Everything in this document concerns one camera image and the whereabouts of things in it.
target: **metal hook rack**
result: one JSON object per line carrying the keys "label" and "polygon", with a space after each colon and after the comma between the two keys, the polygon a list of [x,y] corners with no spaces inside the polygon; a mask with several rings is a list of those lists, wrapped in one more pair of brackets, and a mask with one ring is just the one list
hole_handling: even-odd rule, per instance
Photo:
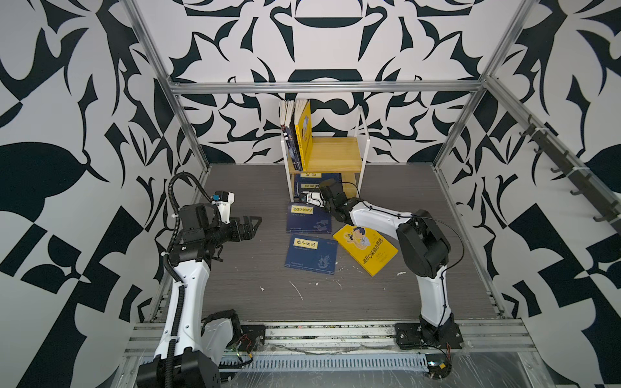
{"label": "metal hook rack", "polygon": [[584,196],[600,213],[593,217],[595,222],[608,222],[621,235],[621,205],[617,196],[589,169],[576,155],[549,129],[536,128],[531,123],[532,115],[526,122],[528,128],[520,136],[530,136],[538,145],[535,153],[545,153],[556,164],[553,173],[563,173],[578,190],[571,190],[573,196]]}

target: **wooden shelf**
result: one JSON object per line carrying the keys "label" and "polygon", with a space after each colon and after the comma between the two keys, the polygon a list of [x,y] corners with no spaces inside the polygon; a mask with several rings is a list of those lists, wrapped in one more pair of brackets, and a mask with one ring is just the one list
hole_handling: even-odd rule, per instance
{"label": "wooden shelf", "polygon": [[296,171],[288,158],[289,172],[359,173],[362,168],[358,140],[355,137],[314,137],[308,168]]}

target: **book on shelf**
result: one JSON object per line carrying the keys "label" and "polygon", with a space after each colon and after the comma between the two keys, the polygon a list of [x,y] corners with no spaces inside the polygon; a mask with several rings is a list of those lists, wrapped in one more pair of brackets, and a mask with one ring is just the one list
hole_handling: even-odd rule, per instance
{"label": "book on shelf", "polygon": [[397,248],[373,229],[345,225],[332,236],[371,276],[397,254]]}
{"label": "book on shelf", "polygon": [[343,191],[341,174],[338,173],[307,173],[296,174],[293,178],[293,198],[299,198],[303,191],[319,191],[319,184],[328,179],[334,179],[336,183],[332,186],[334,192]]}
{"label": "book on shelf", "polygon": [[283,131],[283,137],[287,145],[289,156],[293,162],[293,168],[302,171],[302,163],[297,150],[296,136],[294,136],[295,131],[291,130],[291,126],[289,125],[293,116],[293,104],[290,104],[290,102],[291,101],[280,102],[280,127]]}
{"label": "book on shelf", "polygon": [[305,171],[312,151],[311,103],[306,99],[281,101],[280,127],[293,168]]}
{"label": "book on shelf", "polygon": [[332,216],[313,205],[289,204],[287,233],[332,233]]}
{"label": "book on shelf", "polygon": [[324,238],[291,235],[284,266],[334,275],[338,243]]}
{"label": "book on shelf", "polygon": [[306,171],[312,151],[311,102],[306,99],[295,100],[293,112],[302,171]]}

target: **cartoon illustration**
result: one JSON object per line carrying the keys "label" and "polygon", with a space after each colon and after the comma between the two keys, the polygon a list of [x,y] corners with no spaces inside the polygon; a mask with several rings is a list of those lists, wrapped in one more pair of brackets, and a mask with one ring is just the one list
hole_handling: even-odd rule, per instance
{"label": "cartoon illustration", "polygon": [[363,227],[355,227],[351,234],[347,234],[347,242],[353,243],[359,250],[364,250],[366,247],[371,246],[371,242],[368,237],[365,236],[365,229]]}

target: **yellow book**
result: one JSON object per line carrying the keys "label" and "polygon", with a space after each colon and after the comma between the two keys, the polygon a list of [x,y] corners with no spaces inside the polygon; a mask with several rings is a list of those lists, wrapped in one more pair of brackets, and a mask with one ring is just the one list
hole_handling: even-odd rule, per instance
{"label": "yellow book", "polygon": [[300,149],[302,170],[306,171],[312,151],[311,102],[296,100],[295,118],[297,143]]}
{"label": "yellow book", "polygon": [[397,254],[398,250],[373,229],[345,225],[332,236],[371,276]]}

